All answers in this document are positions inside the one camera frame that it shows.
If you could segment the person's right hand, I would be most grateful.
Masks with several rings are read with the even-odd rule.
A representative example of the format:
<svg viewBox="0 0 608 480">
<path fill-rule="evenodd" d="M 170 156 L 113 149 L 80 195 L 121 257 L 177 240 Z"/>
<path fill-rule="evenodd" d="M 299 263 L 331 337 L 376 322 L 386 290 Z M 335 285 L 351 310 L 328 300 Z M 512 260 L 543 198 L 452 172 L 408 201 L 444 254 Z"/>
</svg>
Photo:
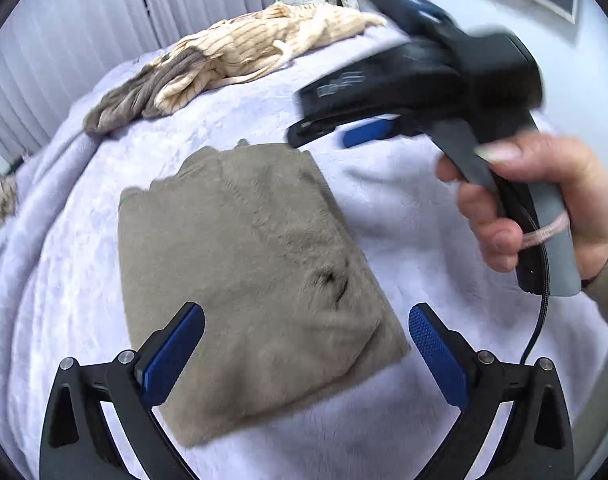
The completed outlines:
<svg viewBox="0 0 608 480">
<path fill-rule="evenodd" d="M 608 260 L 608 173 L 588 145 L 567 136 L 525 131 L 485 144 L 476 154 L 506 180 L 548 181 L 560 187 L 580 277 L 596 278 Z M 514 221 L 498 216 L 494 195 L 466 183 L 447 156 L 438 160 L 436 177 L 459 183 L 459 211 L 468 219 L 487 266 L 497 272 L 515 270 L 523 233 Z"/>
</svg>

